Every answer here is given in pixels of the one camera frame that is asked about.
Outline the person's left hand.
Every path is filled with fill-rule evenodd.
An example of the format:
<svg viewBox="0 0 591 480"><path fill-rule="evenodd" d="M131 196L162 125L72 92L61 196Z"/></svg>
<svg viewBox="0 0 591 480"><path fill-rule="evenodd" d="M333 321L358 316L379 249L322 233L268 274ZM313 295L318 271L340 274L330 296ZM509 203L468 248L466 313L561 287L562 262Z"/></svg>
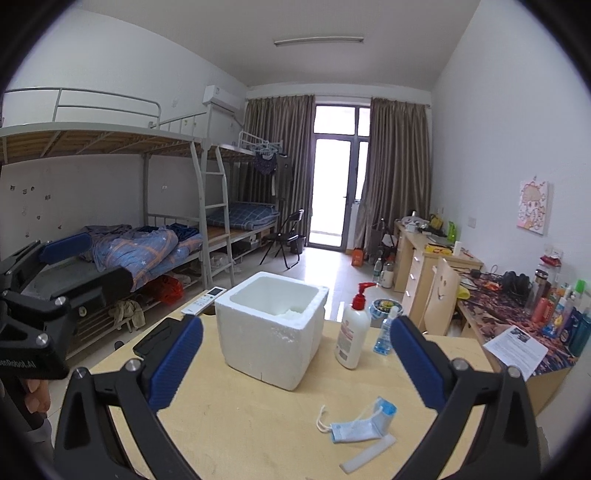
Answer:
<svg viewBox="0 0 591 480"><path fill-rule="evenodd" d="M45 414L51 407L49 382L47 380L25 380L25 405L30 413Z"/></svg>

